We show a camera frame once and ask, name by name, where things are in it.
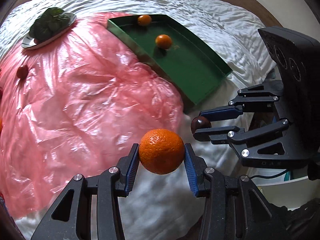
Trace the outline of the dark purple plum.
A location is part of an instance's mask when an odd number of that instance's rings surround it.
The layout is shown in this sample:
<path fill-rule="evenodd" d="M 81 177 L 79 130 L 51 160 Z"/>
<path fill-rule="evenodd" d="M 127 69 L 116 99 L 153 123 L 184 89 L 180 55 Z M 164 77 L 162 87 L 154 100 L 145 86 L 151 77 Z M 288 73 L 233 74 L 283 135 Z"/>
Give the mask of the dark purple plum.
<path fill-rule="evenodd" d="M 211 122 L 204 116 L 197 116 L 193 118 L 190 124 L 190 129 L 192 134 L 196 132 L 197 129 L 211 128 Z"/>

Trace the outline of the bumpy mandarin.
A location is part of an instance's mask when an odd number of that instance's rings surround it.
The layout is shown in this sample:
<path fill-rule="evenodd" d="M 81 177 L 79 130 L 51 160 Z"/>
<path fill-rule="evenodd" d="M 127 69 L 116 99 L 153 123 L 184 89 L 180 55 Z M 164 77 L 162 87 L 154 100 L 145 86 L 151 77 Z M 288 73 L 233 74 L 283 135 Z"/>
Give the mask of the bumpy mandarin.
<path fill-rule="evenodd" d="M 154 174 L 165 175 L 175 171 L 184 160 L 184 155 L 183 140 L 167 129 L 150 130 L 139 143 L 140 162 Z"/>

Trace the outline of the small orange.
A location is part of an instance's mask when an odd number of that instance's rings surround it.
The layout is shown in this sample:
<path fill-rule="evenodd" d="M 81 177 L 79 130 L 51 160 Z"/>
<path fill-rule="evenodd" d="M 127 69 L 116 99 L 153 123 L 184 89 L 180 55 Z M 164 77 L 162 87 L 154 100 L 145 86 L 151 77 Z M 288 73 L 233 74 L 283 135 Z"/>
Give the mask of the small orange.
<path fill-rule="evenodd" d="M 140 25 L 142 27 L 148 26 L 151 22 L 152 22 L 152 18 L 150 15 L 140 15 L 137 18 L 138 25 Z"/>

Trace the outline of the red plum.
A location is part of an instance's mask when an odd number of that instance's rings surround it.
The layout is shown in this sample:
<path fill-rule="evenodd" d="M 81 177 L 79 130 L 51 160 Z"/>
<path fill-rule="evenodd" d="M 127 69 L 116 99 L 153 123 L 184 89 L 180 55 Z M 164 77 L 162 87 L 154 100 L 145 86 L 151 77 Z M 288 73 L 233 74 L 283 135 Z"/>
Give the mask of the red plum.
<path fill-rule="evenodd" d="M 28 76 L 29 73 L 29 68 L 28 66 L 22 65 L 20 67 L 18 67 L 17 72 L 16 72 L 16 76 L 20 79 L 20 80 L 25 80 Z"/>

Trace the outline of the green tray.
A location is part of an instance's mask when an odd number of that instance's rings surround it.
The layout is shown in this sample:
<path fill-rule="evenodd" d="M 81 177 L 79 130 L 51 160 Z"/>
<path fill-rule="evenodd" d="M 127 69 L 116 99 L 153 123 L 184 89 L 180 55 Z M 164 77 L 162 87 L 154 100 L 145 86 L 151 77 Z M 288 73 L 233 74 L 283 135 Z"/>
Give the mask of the green tray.
<path fill-rule="evenodd" d="M 161 78 L 172 83 L 188 112 L 213 94 L 232 72 L 227 63 L 185 26 L 168 15 L 153 14 L 152 22 L 142 27 L 137 15 L 111 18 L 107 29 L 121 40 Z M 171 37 L 172 46 L 160 49 L 158 35 Z"/>

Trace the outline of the pink plastic sheet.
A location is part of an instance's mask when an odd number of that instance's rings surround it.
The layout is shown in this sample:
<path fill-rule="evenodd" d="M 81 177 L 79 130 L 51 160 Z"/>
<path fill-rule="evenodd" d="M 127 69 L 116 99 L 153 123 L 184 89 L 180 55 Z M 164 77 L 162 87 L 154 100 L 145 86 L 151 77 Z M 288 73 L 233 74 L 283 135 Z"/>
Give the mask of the pink plastic sheet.
<path fill-rule="evenodd" d="M 1 59 L 1 193 L 12 217 L 48 207 L 75 174 L 115 165 L 147 131 L 178 129 L 180 94 L 107 30 L 118 16 L 78 19 L 52 43 L 16 44 Z"/>

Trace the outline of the white striped plate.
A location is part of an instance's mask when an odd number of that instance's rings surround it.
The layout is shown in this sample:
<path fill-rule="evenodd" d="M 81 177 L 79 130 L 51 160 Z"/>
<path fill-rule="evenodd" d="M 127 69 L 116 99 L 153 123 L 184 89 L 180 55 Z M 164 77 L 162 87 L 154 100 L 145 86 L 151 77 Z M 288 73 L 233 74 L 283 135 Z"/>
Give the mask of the white striped plate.
<path fill-rule="evenodd" d="M 29 35 L 29 33 L 27 33 L 22 40 L 22 44 L 21 44 L 22 48 L 26 49 L 26 50 L 35 50 L 35 49 L 44 47 L 44 46 L 50 44 L 51 42 L 53 42 L 54 40 L 56 40 L 57 38 L 59 38 L 60 36 L 62 36 L 67 31 L 69 31 L 69 29 L 71 29 L 72 26 L 76 22 L 76 14 L 71 13 L 71 12 L 67 12 L 66 15 L 69 17 L 69 24 L 67 25 L 66 28 L 59 31 L 53 37 L 51 37 L 50 39 L 43 41 L 43 42 L 39 42 L 38 40 L 35 40 L 35 38 L 32 38 Z"/>

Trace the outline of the green leafy vegetable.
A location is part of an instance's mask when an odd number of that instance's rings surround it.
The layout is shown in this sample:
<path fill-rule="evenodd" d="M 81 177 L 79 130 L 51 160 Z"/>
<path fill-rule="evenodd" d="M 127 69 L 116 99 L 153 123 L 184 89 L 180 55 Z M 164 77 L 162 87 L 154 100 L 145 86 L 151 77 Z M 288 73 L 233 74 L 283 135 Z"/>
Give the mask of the green leafy vegetable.
<path fill-rule="evenodd" d="M 44 42 L 69 26 L 71 17 L 59 7 L 51 7 L 44 11 L 29 29 L 30 37 Z"/>

